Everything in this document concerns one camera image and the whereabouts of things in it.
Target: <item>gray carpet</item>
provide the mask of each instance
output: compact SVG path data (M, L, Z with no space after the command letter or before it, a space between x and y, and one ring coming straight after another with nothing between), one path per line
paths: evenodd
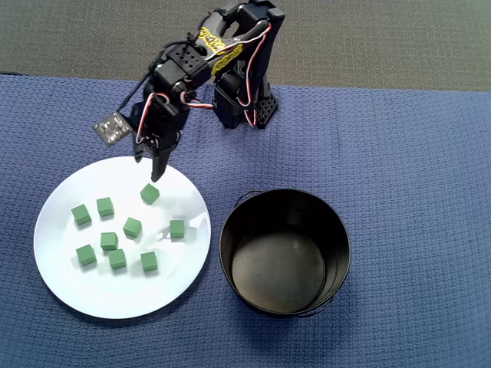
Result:
M0 0L0 71L138 79L227 0ZM491 90L490 0L276 0L274 84Z

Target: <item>plate rim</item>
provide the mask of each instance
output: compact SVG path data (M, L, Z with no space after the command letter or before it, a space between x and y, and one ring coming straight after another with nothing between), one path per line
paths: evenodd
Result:
M150 308L149 310L145 311L144 313L139 313L137 315L134 315L134 316L130 316L130 317L102 317L100 315L96 315L94 313L88 313L88 312L85 312L85 311L82 311L80 310L79 308L77 307L74 307L73 305L69 304L67 301L64 301L63 299L61 299L61 297L59 297L58 295L56 295L56 293L51 289L50 285L46 282L46 278L41 270L41 267L39 266L39 261L38 261L38 255L36 253L36 245L35 245L35 240L36 240L36 233L38 231L38 223L39 223L39 219L41 217L41 214L42 212L44 211L44 207L46 206L46 204L48 203L49 199L53 196L54 192L56 192L56 190L59 188L59 186L65 182L66 180L68 180L69 178L71 178L73 175L75 175L76 173L78 173L79 171L81 171L82 169L85 169L86 167L89 167L89 166L92 166L92 165L96 165L98 163L102 163L104 161L108 161L108 160L112 160L112 159L134 159L134 157L132 156L116 156L116 157L109 157L109 158L106 158L106 159L101 159L99 161L96 161L94 163L90 163L84 167L81 167L80 169L78 169L77 171L73 172L72 174L70 174L69 176L67 176L65 179L63 179L63 181L61 181L57 186L56 188L53 189L53 191L50 193L50 195L46 198L46 200L44 201L44 204L43 206L41 207L41 210L39 211L38 213L38 218L36 219L36 225L35 225L35 229L34 229L34 234L33 234L33 237L32 237L32 251L34 252L34 257L35 257L35 261L36 261L36 266L38 267L38 271L39 271L39 274L41 275L41 278L44 282L44 285L46 285L46 287L49 289L49 291L58 299L60 300L62 303L64 303L65 305L69 306L71 309L73 310L76 310L77 312L79 313L82 313L82 314L85 314L87 316L91 316L91 317L96 317L96 318L101 318L101 319L106 319L106 320L127 320L127 319L131 319L131 318L138 318L138 317L142 317L142 316L145 316L145 315L148 315L148 314L151 314L155 311L158 311L159 309L162 309L164 307L166 307L167 305L173 303L177 298L179 298L181 295L183 295L187 289L189 289L189 287L193 284L194 281L196 281L196 279L198 278L199 274L201 273L205 263L206 263L206 260L208 259L208 255L209 255L209 248L211 246L211 237L212 237L212 228L211 228L211 218L209 216L209 211L208 211L208 206L206 205L206 202L205 202L205 199L203 198L203 196L201 195L201 192L198 190L198 188L196 187L196 185L194 184L194 182L191 181L191 179L189 179L186 175L184 175L182 172L180 172L178 169L175 169L174 167L172 167L171 165L167 165L166 167L166 170L168 170L169 168L171 168L172 170L176 170L179 174L181 174L182 176L184 176L186 179L189 180L189 182L191 183L191 185L194 187L194 189L196 189L196 191L199 193L199 196L201 197L204 205L205 205L205 210L206 210L206 221L208 222L208 229L209 229L209 236L208 236L208 248L206 249L206 255L205 255L205 258L204 258L204 261L203 263L201 264L201 266L199 267L199 270L195 276L195 278L189 283L189 285L187 285L184 290L178 294L174 299L172 299L171 301L169 301L167 304L164 304L163 306L160 306L160 307L156 307L156 308ZM150 160L149 158L147 157L143 157L142 159L144 160Z

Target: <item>blue tablecloth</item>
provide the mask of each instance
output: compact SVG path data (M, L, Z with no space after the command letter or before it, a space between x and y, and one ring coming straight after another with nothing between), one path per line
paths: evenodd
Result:
M489 93L275 87L281 106L263 131L193 111L170 164L211 215L201 274L132 320L65 306L36 268L35 222L67 176L132 154L130 138L106 147L91 126L133 85L0 77L0 365L491 366ZM323 198L352 240L344 286L306 320L255 314L219 266L235 200L277 187Z

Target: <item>red wire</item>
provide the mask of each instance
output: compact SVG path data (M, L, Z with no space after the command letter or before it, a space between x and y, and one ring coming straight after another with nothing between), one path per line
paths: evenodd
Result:
M152 104L153 96L155 96L155 95L165 97L166 98L166 104L168 104L170 101L169 96L167 96L167 94L162 93L162 92L157 92L157 93L152 92L151 94L148 95L147 102L145 103L145 107L143 108L143 112L141 114L140 125L138 126L138 132L137 132L137 137L136 137L137 143L141 143L141 141L138 142L138 138L141 135L141 130L143 129L143 124L145 122L145 118L147 117L148 109L149 109L150 105Z
M249 118L249 110L244 110L244 114L245 114L245 118L247 119L247 122L249 123L249 125L251 127L255 127L255 125L257 124L257 119L258 119L256 110L254 109L254 123L252 123L251 119Z
M258 47L255 49L254 53L252 54L251 56L251 60L249 60L249 63L247 65L247 71L245 73L245 75L248 77L249 76L249 70L251 69L251 66L252 66L252 62L254 61L255 59L255 56L258 54L259 52L259 49L261 48L262 44L264 43L264 41L266 40L266 35L268 34L269 31L271 31L271 28L272 26L269 25L268 26L268 29L266 30L266 33L264 34L264 36L262 36L262 40L258 43ZM245 105L245 106L248 106L251 104L251 100L252 100L252 94L251 94L251 81L249 78L247 78L247 98L248 98L248 103L245 104L244 102L242 102L242 100L239 98L239 101L242 105Z
M186 104L187 106L189 107L196 107L196 108L199 108L199 109L214 109L215 107L212 105L212 104L209 104L209 103L201 103L201 101L199 101L198 99L193 99L193 100L198 100L199 103L187 103L185 98L186 98L186 91L183 91L181 92L181 102L183 104Z

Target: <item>black metal bucket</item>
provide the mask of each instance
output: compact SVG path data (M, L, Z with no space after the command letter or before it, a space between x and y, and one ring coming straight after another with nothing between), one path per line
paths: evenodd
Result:
M259 193L243 203L253 192ZM220 261L233 290L270 317L310 317L332 302L351 260L338 214L296 189L246 193L227 218Z

